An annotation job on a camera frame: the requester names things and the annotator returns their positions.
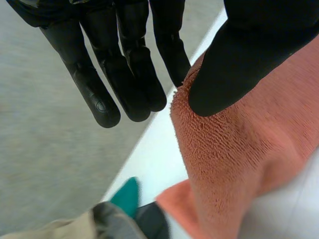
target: black rubber glove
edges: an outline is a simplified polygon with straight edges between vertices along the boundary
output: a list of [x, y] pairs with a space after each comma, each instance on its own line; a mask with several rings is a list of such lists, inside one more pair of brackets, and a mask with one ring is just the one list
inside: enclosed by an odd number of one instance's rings
[[190, 89], [199, 116], [232, 105], [319, 33], [319, 0], [224, 0], [228, 20]]
[[[120, 121], [120, 111], [98, 76], [84, 45], [83, 27], [97, 60], [128, 117], [136, 122], [162, 110], [166, 95], [146, 47], [148, 0], [7, 0], [31, 26], [40, 27], [59, 53], [102, 127]], [[190, 64], [179, 37], [184, 0], [150, 0], [159, 52], [180, 86]], [[119, 48], [118, 30], [124, 56]]]

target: gray fabric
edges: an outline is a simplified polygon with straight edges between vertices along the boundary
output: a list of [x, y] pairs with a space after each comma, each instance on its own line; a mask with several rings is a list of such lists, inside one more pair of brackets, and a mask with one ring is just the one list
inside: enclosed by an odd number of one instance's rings
[[114, 204], [103, 202], [92, 211], [98, 239], [147, 239], [136, 223]]
[[38, 3], [39, 3], [39, 0], [19, 0], [19, 1], [32, 7], [38, 7]]

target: beige fabric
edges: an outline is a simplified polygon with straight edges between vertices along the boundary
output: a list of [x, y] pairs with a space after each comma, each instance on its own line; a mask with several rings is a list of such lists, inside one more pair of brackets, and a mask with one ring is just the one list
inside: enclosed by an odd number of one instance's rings
[[117, 206], [104, 202], [74, 220], [51, 222], [36, 231], [8, 234], [0, 239], [147, 239]]
[[37, 231], [8, 234], [3, 239], [96, 239], [91, 214], [86, 212], [73, 221], [54, 221]]

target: glove finger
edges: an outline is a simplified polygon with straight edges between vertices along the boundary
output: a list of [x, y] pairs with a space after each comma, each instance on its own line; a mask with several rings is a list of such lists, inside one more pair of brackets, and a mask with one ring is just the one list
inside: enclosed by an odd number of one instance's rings
[[191, 109], [202, 117], [240, 100], [273, 69], [308, 44], [319, 25], [276, 35], [239, 30], [227, 21], [207, 49], [189, 92]]
[[116, 12], [120, 40], [130, 69], [153, 112], [166, 106], [166, 95], [156, 75], [150, 50], [146, 47], [147, 0], [118, 0]]
[[159, 53], [172, 82], [179, 87], [190, 69], [184, 43], [179, 37], [185, 0], [150, 0], [150, 4]]
[[151, 111], [144, 93], [121, 54], [116, 12], [112, 2], [93, 0], [80, 6], [83, 10], [80, 22], [124, 111], [132, 121], [146, 120]]
[[120, 121], [120, 111], [93, 67], [76, 20], [41, 28], [59, 53], [94, 118], [102, 127], [110, 128]]

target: towel fold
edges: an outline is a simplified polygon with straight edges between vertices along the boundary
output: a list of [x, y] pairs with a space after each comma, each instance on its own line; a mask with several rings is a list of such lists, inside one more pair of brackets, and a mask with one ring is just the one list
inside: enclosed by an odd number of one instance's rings
[[157, 200], [195, 239], [236, 239], [254, 198], [292, 180], [319, 143], [319, 38], [207, 118], [188, 105], [202, 59], [171, 107], [189, 180]]

